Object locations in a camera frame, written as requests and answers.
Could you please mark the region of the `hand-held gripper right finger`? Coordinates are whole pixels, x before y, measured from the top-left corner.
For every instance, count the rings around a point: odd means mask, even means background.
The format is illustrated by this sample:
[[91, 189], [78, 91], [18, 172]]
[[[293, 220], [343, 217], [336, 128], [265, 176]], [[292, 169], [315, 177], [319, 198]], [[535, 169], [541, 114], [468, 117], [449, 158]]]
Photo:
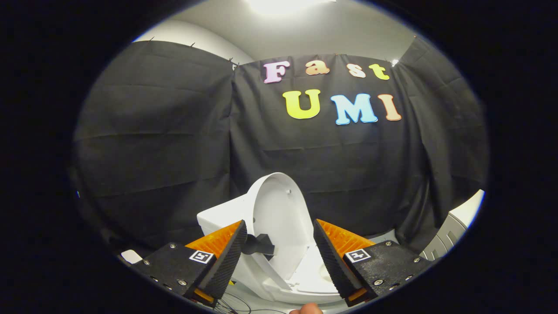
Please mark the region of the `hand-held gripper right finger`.
[[433, 264], [394, 241], [375, 243], [321, 219], [313, 221], [313, 238], [349, 307], [401, 289]]

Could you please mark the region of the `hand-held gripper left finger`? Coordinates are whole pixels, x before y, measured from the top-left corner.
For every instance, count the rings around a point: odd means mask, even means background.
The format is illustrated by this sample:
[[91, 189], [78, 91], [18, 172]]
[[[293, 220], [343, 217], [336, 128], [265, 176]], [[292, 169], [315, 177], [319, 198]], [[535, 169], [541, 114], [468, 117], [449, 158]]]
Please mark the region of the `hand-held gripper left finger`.
[[241, 219], [186, 245], [170, 242], [131, 264], [131, 269], [164, 290], [215, 308], [246, 240], [246, 223]]

